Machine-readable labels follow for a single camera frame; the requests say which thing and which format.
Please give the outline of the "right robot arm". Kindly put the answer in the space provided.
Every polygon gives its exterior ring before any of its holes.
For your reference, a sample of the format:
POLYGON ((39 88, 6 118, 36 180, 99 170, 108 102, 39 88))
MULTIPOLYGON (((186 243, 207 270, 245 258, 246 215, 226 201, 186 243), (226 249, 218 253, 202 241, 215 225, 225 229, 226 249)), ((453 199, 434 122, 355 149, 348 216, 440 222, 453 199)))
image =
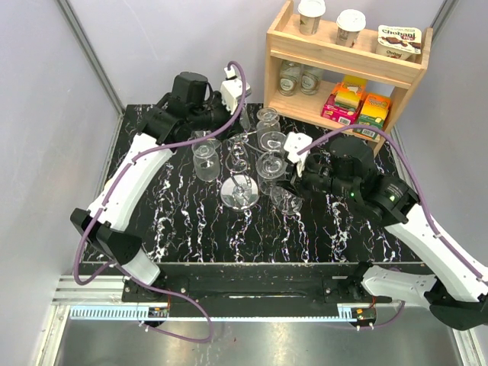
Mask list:
POLYGON ((327 300, 365 302, 387 297, 421 306, 446 326, 469 330, 487 324, 487 268, 469 255, 425 213, 405 181, 380 173, 372 148, 353 136, 332 141, 330 158, 304 152, 312 139, 289 133, 284 152, 291 175, 279 182, 300 198, 333 194, 354 212, 374 221, 415 252, 431 274, 409 274, 361 262, 337 280, 327 300))

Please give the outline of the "clear wine glass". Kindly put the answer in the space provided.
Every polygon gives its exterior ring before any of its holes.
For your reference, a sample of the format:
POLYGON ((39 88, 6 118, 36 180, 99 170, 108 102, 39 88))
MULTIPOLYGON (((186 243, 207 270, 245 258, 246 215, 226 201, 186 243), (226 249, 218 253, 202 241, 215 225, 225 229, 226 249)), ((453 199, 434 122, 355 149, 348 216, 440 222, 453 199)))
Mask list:
POLYGON ((263 133, 259 143, 264 151, 280 152, 284 149, 286 135, 278 131, 268 131, 263 133))
POLYGON ((300 211, 303 200, 279 185, 285 183, 287 175, 287 163, 279 152, 270 151, 260 155, 256 171, 260 191, 270 197, 277 210, 288 216, 300 211))

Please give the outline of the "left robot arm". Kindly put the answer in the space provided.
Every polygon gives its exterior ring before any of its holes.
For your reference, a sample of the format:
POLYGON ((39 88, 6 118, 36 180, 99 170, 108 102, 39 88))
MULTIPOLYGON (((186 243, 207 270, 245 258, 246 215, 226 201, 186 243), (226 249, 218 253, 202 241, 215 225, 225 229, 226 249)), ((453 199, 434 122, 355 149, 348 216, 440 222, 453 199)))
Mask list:
POLYGON ((202 143, 195 137, 224 138, 238 119, 251 89, 236 64, 225 67, 220 89, 213 90, 207 77, 180 72, 172 90, 142 117, 123 162, 98 197, 70 216, 81 240, 77 253, 90 245, 119 265, 124 274, 140 281, 139 292, 148 301, 165 293, 161 271, 145 253, 141 238, 127 227, 134 208, 156 173, 179 147, 202 143))

